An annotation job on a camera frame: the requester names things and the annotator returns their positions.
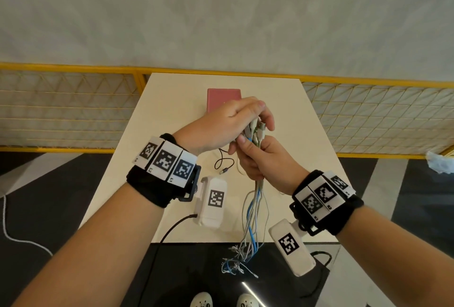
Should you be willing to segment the person's left hand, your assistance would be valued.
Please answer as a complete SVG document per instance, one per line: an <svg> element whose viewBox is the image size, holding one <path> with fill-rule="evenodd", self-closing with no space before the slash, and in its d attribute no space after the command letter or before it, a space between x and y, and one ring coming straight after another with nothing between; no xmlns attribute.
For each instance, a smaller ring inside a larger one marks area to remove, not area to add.
<svg viewBox="0 0 454 307"><path fill-rule="evenodd" d="M230 145L236 139L227 139L227 112L226 102L214 111L179 129L173 133L173 137L177 144L196 156Z"/></svg>

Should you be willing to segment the person's right hand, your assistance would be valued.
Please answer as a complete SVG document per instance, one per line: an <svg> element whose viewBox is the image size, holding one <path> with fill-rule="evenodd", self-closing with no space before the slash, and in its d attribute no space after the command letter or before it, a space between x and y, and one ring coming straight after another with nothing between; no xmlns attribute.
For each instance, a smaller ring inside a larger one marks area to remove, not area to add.
<svg viewBox="0 0 454 307"><path fill-rule="evenodd" d="M237 153L241 167L251 180L267 180L277 191L291 196L310 172L273 136L266 135L260 148L263 152L237 152L235 140L229 145L229 153Z"/></svg>

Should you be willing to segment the person's left forearm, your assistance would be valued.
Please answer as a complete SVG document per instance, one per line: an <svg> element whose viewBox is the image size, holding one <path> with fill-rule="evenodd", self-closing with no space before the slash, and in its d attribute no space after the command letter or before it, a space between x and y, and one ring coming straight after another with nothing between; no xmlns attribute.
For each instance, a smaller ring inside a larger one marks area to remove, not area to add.
<svg viewBox="0 0 454 307"><path fill-rule="evenodd" d="M124 183L49 260L12 307L120 306L175 187Z"/></svg>

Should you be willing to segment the person's right forearm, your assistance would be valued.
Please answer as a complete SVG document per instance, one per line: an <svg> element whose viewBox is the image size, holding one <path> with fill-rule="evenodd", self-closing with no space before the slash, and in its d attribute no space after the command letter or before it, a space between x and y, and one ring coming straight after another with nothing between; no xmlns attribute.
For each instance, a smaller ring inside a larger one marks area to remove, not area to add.
<svg viewBox="0 0 454 307"><path fill-rule="evenodd" d="M396 307L454 307L454 258L363 206L336 236Z"/></svg>

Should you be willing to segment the pink box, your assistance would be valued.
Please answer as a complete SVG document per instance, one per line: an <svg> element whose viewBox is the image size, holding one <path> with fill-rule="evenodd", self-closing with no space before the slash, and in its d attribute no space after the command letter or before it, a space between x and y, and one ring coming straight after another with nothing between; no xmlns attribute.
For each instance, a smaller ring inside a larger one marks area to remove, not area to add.
<svg viewBox="0 0 454 307"><path fill-rule="evenodd" d="M207 89L207 108L210 113L219 108L224 103L231 100L241 100L241 90L235 88L208 88Z"/></svg>

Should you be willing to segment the black left wristband with markers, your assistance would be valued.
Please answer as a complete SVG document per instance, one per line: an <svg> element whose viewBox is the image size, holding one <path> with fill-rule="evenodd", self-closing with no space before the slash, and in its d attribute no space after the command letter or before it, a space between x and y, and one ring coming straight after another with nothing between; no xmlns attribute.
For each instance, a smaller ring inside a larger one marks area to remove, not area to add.
<svg viewBox="0 0 454 307"><path fill-rule="evenodd" d="M149 139L133 161L126 182L152 204L166 208L177 199L190 202L197 192L201 166L197 156L168 133Z"/></svg>

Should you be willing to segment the black wristband with markers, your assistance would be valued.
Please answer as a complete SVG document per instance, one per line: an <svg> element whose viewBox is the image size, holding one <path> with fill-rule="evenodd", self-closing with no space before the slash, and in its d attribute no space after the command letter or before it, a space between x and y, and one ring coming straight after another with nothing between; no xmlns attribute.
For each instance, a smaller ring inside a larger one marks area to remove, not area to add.
<svg viewBox="0 0 454 307"><path fill-rule="evenodd" d="M177 199L190 202L197 192L201 166L197 156L168 133L149 139L133 161L126 182L152 204L166 208Z"/></svg>
<svg viewBox="0 0 454 307"><path fill-rule="evenodd" d="M337 236L353 212L364 206L355 189L334 172L310 172L292 194L290 209L296 227L315 236L328 231Z"/></svg>

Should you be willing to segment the black right wristband with markers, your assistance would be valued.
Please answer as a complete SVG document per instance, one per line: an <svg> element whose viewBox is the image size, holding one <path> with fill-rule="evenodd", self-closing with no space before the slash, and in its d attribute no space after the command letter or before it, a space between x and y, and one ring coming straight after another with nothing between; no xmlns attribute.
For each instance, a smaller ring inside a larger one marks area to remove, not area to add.
<svg viewBox="0 0 454 307"><path fill-rule="evenodd" d="M315 236L328 231L337 236L353 212L364 206L355 189L334 172L310 172L292 194L290 209L296 227Z"/></svg>

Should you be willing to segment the person's right white shoe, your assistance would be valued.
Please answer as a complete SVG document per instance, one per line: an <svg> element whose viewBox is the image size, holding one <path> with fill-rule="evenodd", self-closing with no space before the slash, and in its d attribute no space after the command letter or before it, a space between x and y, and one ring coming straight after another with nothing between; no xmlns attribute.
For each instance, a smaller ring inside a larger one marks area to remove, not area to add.
<svg viewBox="0 0 454 307"><path fill-rule="evenodd" d="M236 302L236 307L260 307L258 299L249 293L241 294Z"/></svg>

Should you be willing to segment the person's white shoe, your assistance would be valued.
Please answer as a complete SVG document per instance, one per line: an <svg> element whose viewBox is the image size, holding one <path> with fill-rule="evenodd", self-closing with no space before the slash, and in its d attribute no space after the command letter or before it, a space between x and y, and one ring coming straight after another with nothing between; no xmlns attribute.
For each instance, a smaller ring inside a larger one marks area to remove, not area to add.
<svg viewBox="0 0 454 307"><path fill-rule="evenodd" d="M207 292L201 292L194 296L189 307L213 307L213 298Z"/></svg>
<svg viewBox="0 0 454 307"><path fill-rule="evenodd" d="M241 294L236 302L236 307L260 307L258 299L249 293Z"/></svg>

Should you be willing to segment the person's left white shoe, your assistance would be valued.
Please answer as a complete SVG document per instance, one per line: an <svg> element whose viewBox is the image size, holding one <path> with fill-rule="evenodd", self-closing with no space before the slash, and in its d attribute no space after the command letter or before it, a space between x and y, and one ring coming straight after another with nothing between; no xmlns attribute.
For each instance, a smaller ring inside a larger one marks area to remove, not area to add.
<svg viewBox="0 0 454 307"><path fill-rule="evenodd" d="M194 296L189 307L213 307L213 298L207 292L201 292Z"/></svg>

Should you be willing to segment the yellow mesh railing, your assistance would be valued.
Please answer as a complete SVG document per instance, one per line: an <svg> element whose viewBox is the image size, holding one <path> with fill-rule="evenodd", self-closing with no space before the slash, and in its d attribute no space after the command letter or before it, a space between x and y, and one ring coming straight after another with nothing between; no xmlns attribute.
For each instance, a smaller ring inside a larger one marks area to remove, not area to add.
<svg viewBox="0 0 454 307"><path fill-rule="evenodd" d="M454 157L454 82L0 62L0 151L112 153L159 73L299 80L339 157Z"/></svg>

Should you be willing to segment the crumpled white plastic bag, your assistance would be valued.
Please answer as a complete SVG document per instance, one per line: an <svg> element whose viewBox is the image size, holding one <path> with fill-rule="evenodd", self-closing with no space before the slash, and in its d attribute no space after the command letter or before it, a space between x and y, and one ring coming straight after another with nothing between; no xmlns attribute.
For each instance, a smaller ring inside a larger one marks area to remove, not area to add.
<svg viewBox="0 0 454 307"><path fill-rule="evenodd" d="M428 167L439 174L454 174L454 156L443 156L431 151L425 155Z"/></svg>

